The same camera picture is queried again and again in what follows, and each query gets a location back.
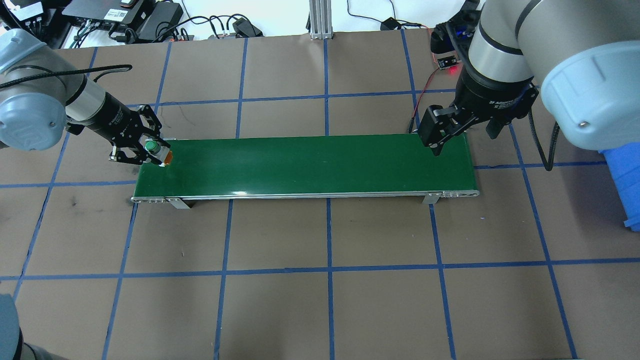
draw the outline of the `cable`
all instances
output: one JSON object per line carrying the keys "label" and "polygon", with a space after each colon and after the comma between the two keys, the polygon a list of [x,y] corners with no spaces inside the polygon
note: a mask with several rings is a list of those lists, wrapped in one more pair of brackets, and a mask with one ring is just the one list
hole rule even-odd
{"label": "cable", "polygon": [[133,69],[133,66],[132,66],[132,65],[130,65],[130,64],[124,64],[124,65],[119,65],[119,66],[120,66],[120,68],[119,68],[119,69],[111,69],[111,70],[107,70],[107,71],[103,71],[103,72],[101,72],[100,74],[98,74],[98,76],[96,76],[96,77],[93,79],[93,82],[97,83],[97,82],[98,82],[98,80],[99,80],[102,76],[105,76],[105,75],[113,74],[113,73],[116,73],[116,72],[127,72],[127,71],[129,71],[129,70]]}
{"label": "cable", "polygon": [[115,69],[133,69],[131,64],[123,64],[123,65],[110,65],[110,66],[102,66],[102,67],[94,67],[91,69],[81,69],[81,70],[68,70],[68,71],[56,71],[56,72],[44,72],[42,74],[35,74],[30,76],[25,76],[24,78],[11,80],[6,83],[0,84],[0,90],[5,88],[10,88],[11,86],[19,85],[25,83],[27,81],[52,78],[54,76],[69,76],[69,75],[78,75],[78,74],[89,74],[90,72],[96,71],[107,71],[107,70],[115,70]]}
{"label": "cable", "polygon": [[189,33],[185,28],[180,29],[180,36],[182,36],[183,41],[189,41]]}
{"label": "cable", "polygon": [[209,17],[209,20],[213,20],[213,19],[217,19],[220,22],[220,28],[222,29],[222,32],[225,32],[225,25],[222,24],[222,19],[220,19],[220,16],[215,16],[215,15],[211,15]]}
{"label": "cable", "polygon": [[83,33],[80,36],[80,38],[78,39],[78,41],[77,41],[76,49],[79,49],[82,46],[82,44],[84,43],[84,41],[86,40],[86,38],[89,37],[89,34],[93,33],[96,30],[98,30],[100,28],[101,24],[102,24],[101,22],[100,23],[96,23],[91,29],[89,29],[89,31]]}
{"label": "cable", "polygon": [[368,16],[363,16],[363,15],[354,15],[351,13],[351,10],[349,9],[349,0],[347,0],[347,13],[353,17],[361,17],[363,19],[369,19],[369,20],[373,20],[373,21],[377,21],[380,24],[382,24],[382,21],[378,20],[378,19],[374,19],[372,17],[368,17]]}
{"label": "cable", "polygon": [[391,3],[391,9],[394,11],[394,19],[396,18],[396,6],[394,5],[394,0],[389,0]]}
{"label": "cable", "polygon": [[130,34],[131,38],[127,37],[127,44],[133,44],[138,41],[138,34],[132,28],[126,28],[124,35]]}
{"label": "cable", "polygon": [[200,24],[205,24],[206,22],[208,22],[208,23],[209,23],[209,25],[211,25],[211,29],[213,30],[213,34],[214,34],[214,35],[216,35],[216,38],[220,38],[220,37],[218,36],[218,32],[216,31],[216,27],[213,25],[213,21],[211,21],[211,19],[210,19],[210,18],[208,18],[208,17],[204,17],[204,16],[194,16],[194,17],[190,17],[190,18],[186,19],[185,21],[181,21],[181,22],[179,22],[178,24],[176,24],[176,25],[174,25],[174,26],[172,26],[172,27],[170,27],[170,28],[167,28],[167,29],[164,31],[164,33],[160,34],[160,35],[159,35],[158,37],[156,37],[156,39],[155,39],[154,41],[152,41],[152,42],[158,42],[158,41],[162,40],[162,38],[164,37],[164,35],[165,35],[168,31],[173,32],[173,31],[174,31],[175,29],[177,29],[179,26],[185,25],[187,22],[192,21],[192,20],[194,20],[194,19],[204,19],[204,20],[206,20],[206,21],[204,21],[204,22],[199,22],[199,23],[197,23],[197,24],[198,24],[198,25],[200,25]]}
{"label": "cable", "polygon": [[556,144],[558,141],[558,134],[560,133],[560,125],[556,122],[554,124],[554,129],[551,131],[551,143],[549,144],[549,158],[545,156],[545,151],[542,149],[542,145],[540,145],[540,139],[538,138],[538,134],[536,132],[536,124],[533,122],[533,112],[529,111],[529,125],[531,125],[531,134],[533,135],[533,141],[536,143],[536,148],[538,149],[538,154],[540,154],[540,160],[542,160],[542,165],[545,166],[546,171],[551,171],[554,168],[554,157],[556,155]]}
{"label": "cable", "polygon": [[413,124],[415,123],[415,114],[418,113],[418,106],[420,106],[420,100],[422,100],[422,96],[427,91],[427,88],[429,87],[429,85],[433,81],[433,78],[435,77],[436,72],[438,72],[438,70],[440,70],[440,69],[439,68],[435,69],[431,73],[431,75],[429,75],[429,79],[427,79],[427,83],[424,85],[424,88],[422,89],[422,92],[420,93],[420,97],[418,97],[418,101],[415,103],[415,108],[413,109],[413,113],[411,114],[411,120],[409,120],[409,126],[406,128],[406,133],[407,134],[410,134],[410,133],[413,132]]}

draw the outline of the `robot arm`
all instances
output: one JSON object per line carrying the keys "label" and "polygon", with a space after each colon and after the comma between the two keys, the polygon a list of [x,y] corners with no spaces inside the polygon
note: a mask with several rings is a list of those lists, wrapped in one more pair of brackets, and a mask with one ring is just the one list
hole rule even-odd
{"label": "robot arm", "polygon": [[478,2],[467,1],[432,34],[434,53],[455,49],[464,64],[451,106],[430,106],[420,124],[434,154],[474,124],[488,122],[496,138],[525,117],[538,96],[534,76],[574,145],[640,141],[640,2],[487,0],[481,12]]}
{"label": "robot arm", "polygon": [[[24,30],[0,37],[0,149],[45,150],[65,128],[78,135],[88,127],[111,143],[112,161],[164,166],[171,160],[149,105],[130,110],[87,79],[89,70],[75,70]],[[36,79],[24,81],[30,76]]]}

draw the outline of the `charger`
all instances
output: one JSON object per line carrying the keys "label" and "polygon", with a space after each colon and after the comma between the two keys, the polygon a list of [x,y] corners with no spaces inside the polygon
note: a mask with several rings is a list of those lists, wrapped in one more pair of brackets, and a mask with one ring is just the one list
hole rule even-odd
{"label": "charger", "polygon": [[262,31],[253,26],[253,24],[244,18],[237,19],[234,23],[234,31],[237,38],[253,38],[262,37]]}
{"label": "charger", "polygon": [[[147,43],[154,41],[162,34],[162,31],[165,31],[162,29],[177,25],[182,14],[182,7],[178,3],[169,3],[167,1],[156,3],[154,11],[140,27],[136,42]],[[169,35],[169,32],[167,32],[161,40],[166,39]]]}

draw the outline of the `power adapter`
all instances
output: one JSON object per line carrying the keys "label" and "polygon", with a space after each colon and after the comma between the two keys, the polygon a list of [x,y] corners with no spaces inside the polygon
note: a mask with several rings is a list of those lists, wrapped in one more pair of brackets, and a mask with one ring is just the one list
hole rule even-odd
{"label": "power adapter", "polygon": [[[166,31],[165,28],[177,25],[180,22],[182,13],[182,7],[178,3],[169,3],[167,1],[156,3],[154,11],[140,27],[136,42],[146,43],[154,41]],[[165,36],[160,38],[160,41],[166,39],[169,35],[170,32],[167,32]]]}
{"label": "power adapter", "polygon": [[259,28],[253,26],[250,21],[244,18],[237,19],[233,25],[237,38],[254,38],[264,36]]}
{"label": "power adapter", "polygon": [[402,25],[392,17],[388,18],[387,20],[384,20],[380,24],[380,29],[381,30],[397,30],[397,29],[399,29],[401,27],[402,27]]}

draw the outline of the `red wire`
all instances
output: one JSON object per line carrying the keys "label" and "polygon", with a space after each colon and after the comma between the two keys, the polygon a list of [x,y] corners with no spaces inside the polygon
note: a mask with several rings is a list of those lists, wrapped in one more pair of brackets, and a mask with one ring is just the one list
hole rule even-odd
{"label": "red wire", "polygon": [[422,92],[420,93],[420,97],[418,98],[418,101],[415,103],[415,108],[413,109],[413,115],[411,116],[411,119],[415,119],[415,114],[418,112],[418,106],[420,106],[420,100],[422,99],[422,96],[424,95],[424,93],[427,91],[427,88],[429,87],[429,85],[431,84],[433,77],[435,76],[436,72],[438,72],[438,69],[435,69],[431,75],[429,75],[429,79],[427,80],[427,83],[424,85],[424,88],[422,89]]}

